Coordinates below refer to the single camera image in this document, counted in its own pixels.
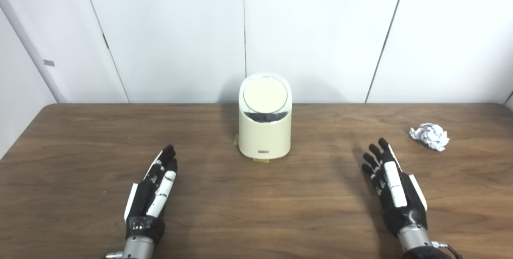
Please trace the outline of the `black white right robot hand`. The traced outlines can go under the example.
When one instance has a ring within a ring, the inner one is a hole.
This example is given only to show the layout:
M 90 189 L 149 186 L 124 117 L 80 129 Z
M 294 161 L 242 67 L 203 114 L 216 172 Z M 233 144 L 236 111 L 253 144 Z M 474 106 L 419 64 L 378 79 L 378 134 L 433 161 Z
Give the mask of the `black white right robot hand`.
M 403 172 L 389 142 L 381 137 L 363 154 L 361 170 L 377 193 L 386 228 L 394 236 L 408 226 L 427 229 L 427 204 L 416 179 Z

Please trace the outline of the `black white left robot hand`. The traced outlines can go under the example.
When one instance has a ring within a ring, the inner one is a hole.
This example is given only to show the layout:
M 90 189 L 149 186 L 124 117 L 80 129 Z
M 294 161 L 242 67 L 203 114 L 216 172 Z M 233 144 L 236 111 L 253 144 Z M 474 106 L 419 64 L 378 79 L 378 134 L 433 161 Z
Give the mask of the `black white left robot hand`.
M 146 175 L 132 185 L 123 218 L 126 239 L 147 237 L 154 244 L 162 239 L 166 203 L 178 173 L 174 146 L 169 144 L 150 164 Z

